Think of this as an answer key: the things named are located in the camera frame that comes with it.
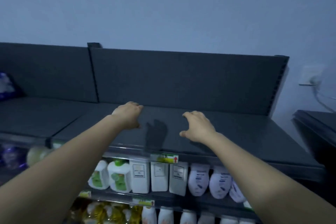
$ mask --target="white wall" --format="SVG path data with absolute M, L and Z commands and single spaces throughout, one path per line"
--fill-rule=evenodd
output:
M 298 86 L 301 67 L 336 64 L 336 0 L 0 0 L 0 4 L 2 42 L 86 46 L 96 41 L 106 48 L 290 56 L 272 118 L 299 143 L 292 114 L 297 109 L 324 110 L 310 88 Z

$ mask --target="hand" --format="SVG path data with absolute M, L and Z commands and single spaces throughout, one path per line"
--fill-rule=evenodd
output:
M 187 131 L 181 131 L 181 137 L 187 137 L 194 142 L 204 143 L 207 137 L 216 133 L 213 125 L 202 112 L 185 112 L 183 116 L 186 117 L 189 122 L 189 129 Z
M 143 107 L 143 105 L 139 105 L 138 103 L 128 102 L 118 106 L 112 112 L 112 116 L 118 117 L 118 121 L 121 122 L 123 129 L 139 128 L 138 117 Z

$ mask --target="person's left hand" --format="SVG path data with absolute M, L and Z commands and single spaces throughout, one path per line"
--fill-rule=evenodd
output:
M 131 101 L 117 107 L 112 112 L 112 116 L 118 117 L 123 129 L 139 128 L 138 117 L 143 107 L 143 105 Z

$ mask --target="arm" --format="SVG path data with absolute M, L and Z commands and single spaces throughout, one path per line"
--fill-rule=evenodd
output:
M 229 170 L 263 223 L 335 223 L 336 208 L 215 131 L 203 113 L 183 114 L 180 136 L 208 146 Z
M 0 188 L 3 223 L 61 223 L 109 144 L 139 127 L 143 106 L 128 102 Z

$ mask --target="forearm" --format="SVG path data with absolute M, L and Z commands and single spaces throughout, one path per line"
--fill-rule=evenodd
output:
M 3 185 L 0 219 L 59 223 L 120 131 L 109 115 Z
M 335 208 L 219 133 L 207 146 L 220 158 L 264 223 L 331 223 Z

